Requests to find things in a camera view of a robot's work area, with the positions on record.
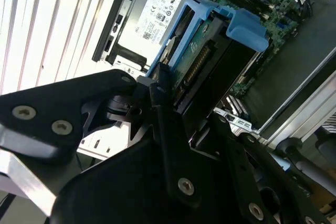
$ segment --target black metal bracket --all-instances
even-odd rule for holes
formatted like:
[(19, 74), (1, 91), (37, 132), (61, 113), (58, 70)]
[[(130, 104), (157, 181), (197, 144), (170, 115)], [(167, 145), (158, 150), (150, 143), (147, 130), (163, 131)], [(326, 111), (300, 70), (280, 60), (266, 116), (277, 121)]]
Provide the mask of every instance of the black metal bracket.
[(238, 141), (263, 169), (272, 190), (278, 196), (281, 223), (329, 223), (252, 135), (242, 133)]
[(88, 134), (113, 125), (106, 104), (115, 95), (131, 95), (136, 81), (110, 70), (0, 97), (0, 147), (66, 163)]

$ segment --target black plastic part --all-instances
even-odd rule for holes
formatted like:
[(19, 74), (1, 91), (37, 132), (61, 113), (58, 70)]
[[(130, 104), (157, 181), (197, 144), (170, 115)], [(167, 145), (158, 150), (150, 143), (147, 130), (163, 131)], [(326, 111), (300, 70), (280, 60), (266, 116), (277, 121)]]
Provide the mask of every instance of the black plastic part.
[[(201, 205), (195, 210), (168, 195), (160, 147), (146, 136), (68, 183), (56, 199), (50, 224), (108, 223), (111, 220), (113, 223), (204, 224), (210, 217), (212, 223), (222, 223), (223, 219), (227, 220), (227, 213), (236, 207), (224, 203), (227, 210), (218, 208), (224, 198), (232, 198), (232, 190), (222, 186), (226, 184), (227, 175), (219, 172), (220, 165), (211, 158), (194, 152), (191, 158), (202, 174), (198, 183), (205, 188)], [(229, 216), (229, 220), (237, 219), (237, 216)]]
[(316, 149), (329, 162), (332, 167), (336, 167), (336, 134), (329, 133), (323, 127), (315, 131), (318, 140), (315, 143)]
[(282, 155), (289, 158), (289, 160), (307, 177), (320, 184), (332, 195), (336, 196), (336, 181), (327, 172), (322, 170), (312, 161), (304, 157), (297, 149), (297, 143), (293, 140), (297, 138), (288, 138), (283, 140), (284, 144), (280, 142), (277, 146), (277, 151), (281, 151)]
[(321, 212), (314, 207), (301, 189), (252, 135), (242, 133), (238, 141), (244, 145), (246, 152), (263, 169), (264, 176), (267, 176), (267, 187), (274, 191), (280, 203), (281, 223), (305, 223), (306, 216), (309, 216), (315, 223), (328, 223)]
[(255, 51), (219, 36), (220, 47), (195, 78), (177, 111), (183, 114), (187, 136), (191, 137), (216, 104), (230, 90)]
[(123, 0), (114, 0), (113, 4), (110, 9), (110, 13), (107, 17), (106, 23), (104, 25), (103, 31), (99, 37), (95, 52), (93, 53), (92, 60), (95, 62), (98, 62), (101, 58), (101, 54), (103, 53), (106, 43), (108, 41), (108, 38), (112, 31), (112, 26), (114, 23), (114, 20), (119, 12), (119, 8), (122, 4)]
[[(127, 73), (110, 70), (2, 95), (0, 123), (21, 135), (7, 133), (0, 147), (43, 162), (67, 162), (83, 137), (113, 125), (106, 118), (105, 101), (115, 95), (131, 95), (135, 86)], [(34, 108), (36, 116), (31, 120), (14, 117), (12, 110), (19, 105)], [(72, 125), (69, 135), (52, 131), (51, 125), (58, 120)]]

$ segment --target silver bolt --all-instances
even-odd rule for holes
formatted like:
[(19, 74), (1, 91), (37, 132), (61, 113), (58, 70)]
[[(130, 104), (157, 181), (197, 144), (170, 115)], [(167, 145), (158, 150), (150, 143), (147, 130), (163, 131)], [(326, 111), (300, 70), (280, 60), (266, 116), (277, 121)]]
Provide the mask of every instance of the silver bolt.
[(127, 76), (121, 77), (121, 80), (126, 81), (126, 82), (131, 82), (131, 79), (128, 78)]
[(72, 125), (65, 120), (57, 120), (52, 123), (51, 129), (57, 135), (69, 135), (72, 132)]
[(247, 139), (250, 141), (250, 142), (252, 142), (252, 143), (254, 143), (254, 138), (252, 137), (252, 136), (247, 136)]
[(204, 28), (203, 28), (203, 33), (205, 33), (207, 30), (208, 30), (208, 27), (209, 27), (209, 25), (208, 24), (206, 24), (205, 26), (204, 26)]
[(305, 217), (305, 221), (307, 224), (315, 224), (315, 222), (309, 216)]
[(13, 116), (21, 120), (30, 120), (36, 116), (36, 110), (30, 106), (20, 105), (12, 110)]
[(219, 116), (219, 120), (223, 123), (227, 123), (227, 120), (225, 119), (225, 117), (223, 117), (221, 115)]
[(255, 203), (250, 203), (248, 205), (248, 209), (250, 210), (251, 214), (256, 217), (257, 220), (262, 221), (264, 219), (264, 213), (262, 209)]
[(195, 188), (193, 183), (187, 178), (180, 178), (178, 181), (178, 188), (183, 192), (184, 194), (191, 196), (194, 194)]
[(161, 88), (160, 86), (158, 86), (157, 88), (158, 88), (158, 90), (160, 90), (160, 91), (163, 92), (163, 93), (166, 92), (166, 91), (165, 91), (163, 88)]

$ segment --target blue connector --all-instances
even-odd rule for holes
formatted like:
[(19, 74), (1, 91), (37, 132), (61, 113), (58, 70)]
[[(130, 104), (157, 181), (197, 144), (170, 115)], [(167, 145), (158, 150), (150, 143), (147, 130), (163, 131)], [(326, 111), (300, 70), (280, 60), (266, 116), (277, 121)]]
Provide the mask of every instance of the blue connector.
[[(189, 23), (186, 32), (184, 33), (180, 44), (174, 52), (172, 59), (169, 62), (169, 66), (172, 70), (177, 66), (181, 56), (185, 49), (189, 45), (190, 41), (194, 37), (199, 24), (203, 20), (207, 20), (211, 12), (217, 12), (222, 16), (230, 19), (230, 24), (226, 30), (226, 36), (242, 43), (243, 45), (253, 49), (257, 52), (263, 52), (268, 47), (268, 40), (266, 39), (266, 28), (260, 24), (260, 18), (245, 9), (234, 10), (227, 6), (218, 6), (209, 0), (187, 0), (184, 3), (184, 7), (179, 13), (177, 21), (171, 30), (169, 38), (171, 38), (173, 31), (178, 25), (182, 14), (186, 7), (189, 6), (194, 11), (194, 16)], [(154, 66), (159, 61), (159, 58), (165, 48), (167, 41), (165, 41), (158, 53), (156, 59), (153, 61), (151, 68), (149, 69), (147, 76), (151, 74)]]

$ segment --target black mount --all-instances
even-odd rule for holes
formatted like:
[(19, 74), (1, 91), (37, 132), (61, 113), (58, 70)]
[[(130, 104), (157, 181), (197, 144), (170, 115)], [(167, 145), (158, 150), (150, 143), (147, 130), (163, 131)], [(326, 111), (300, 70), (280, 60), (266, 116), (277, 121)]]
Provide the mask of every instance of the black mount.
[[(135, 82), (111, 70), (4, 95), (0, 123), (20, 138), (3, 136), (0, 146), (61, 165), (86, 135), (130, 123), (129, 147), (71, 180), (51, 224), (328, 223), (253, 136), (234, 136), (218, 114), (205, 119), (189, 144), (170, 97), (169, 69), (161, 63), (153, 80)], [(19, 119), (13, 114), (19, 105), (36, 115)], [(57, 120), (72, 131), (56, 134)]]

